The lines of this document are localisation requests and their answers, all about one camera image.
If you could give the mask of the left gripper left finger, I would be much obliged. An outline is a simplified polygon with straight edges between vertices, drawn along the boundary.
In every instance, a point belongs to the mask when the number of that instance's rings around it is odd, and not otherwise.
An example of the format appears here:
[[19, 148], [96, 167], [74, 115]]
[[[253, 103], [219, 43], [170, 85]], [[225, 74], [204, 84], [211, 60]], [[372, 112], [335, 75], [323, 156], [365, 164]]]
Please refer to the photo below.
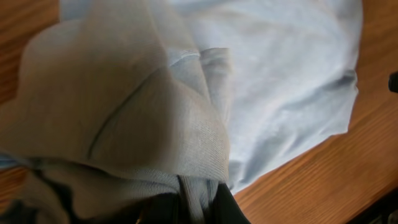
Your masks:
[[141, 209], [137, 224], [178, 224], [180, 199], [176, 194], [150, 198]]

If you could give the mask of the light blue printed t-shirt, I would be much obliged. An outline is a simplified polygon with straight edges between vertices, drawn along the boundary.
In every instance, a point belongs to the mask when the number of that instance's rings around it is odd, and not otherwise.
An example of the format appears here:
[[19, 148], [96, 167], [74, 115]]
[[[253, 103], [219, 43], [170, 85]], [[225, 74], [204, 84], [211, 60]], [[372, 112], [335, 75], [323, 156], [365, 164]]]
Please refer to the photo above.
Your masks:
[[23, 165], [2, 223], [179, 223], [330, 136], [358, 94], [361, 1], [61, 1], [1, 106], [1, 166]]

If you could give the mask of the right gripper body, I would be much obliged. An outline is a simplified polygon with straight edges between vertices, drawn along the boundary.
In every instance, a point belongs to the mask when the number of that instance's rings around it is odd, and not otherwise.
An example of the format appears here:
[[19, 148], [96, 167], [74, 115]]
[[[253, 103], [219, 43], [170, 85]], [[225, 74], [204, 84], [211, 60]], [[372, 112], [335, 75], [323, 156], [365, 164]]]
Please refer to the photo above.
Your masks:
[[398, 72], [389, 75], [388, 89], [393, 93], [398, 93]]

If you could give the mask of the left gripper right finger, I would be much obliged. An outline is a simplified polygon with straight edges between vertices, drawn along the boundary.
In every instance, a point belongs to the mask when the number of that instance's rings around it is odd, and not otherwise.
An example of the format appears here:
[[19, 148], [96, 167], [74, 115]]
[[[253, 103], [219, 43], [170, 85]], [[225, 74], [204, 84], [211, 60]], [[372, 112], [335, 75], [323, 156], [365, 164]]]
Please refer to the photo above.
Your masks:
[[213, 201], [213, 223], [250, 224], [226, 184], [219, 184]]

